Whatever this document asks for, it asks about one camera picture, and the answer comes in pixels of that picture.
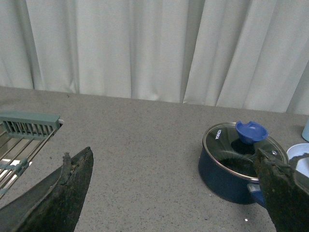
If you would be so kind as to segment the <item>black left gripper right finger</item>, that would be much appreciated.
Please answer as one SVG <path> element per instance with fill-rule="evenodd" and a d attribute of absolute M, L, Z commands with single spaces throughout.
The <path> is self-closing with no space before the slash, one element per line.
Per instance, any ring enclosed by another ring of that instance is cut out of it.
<path fill-rule="evenodd" d="M 309 178 L 258 149 L 253 162 L 265 208 L 278 232 L 309 230 Z"/>

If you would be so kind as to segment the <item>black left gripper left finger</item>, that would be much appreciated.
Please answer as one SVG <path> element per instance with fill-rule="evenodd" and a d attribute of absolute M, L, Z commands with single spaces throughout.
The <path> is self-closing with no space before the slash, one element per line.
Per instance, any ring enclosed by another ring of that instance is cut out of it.
<path fill-rule="evenodd" d="M 2 232 L 72 232 L 89 188 L 94 157 L 86 147 L 27 192 L 2 207 Z"/>

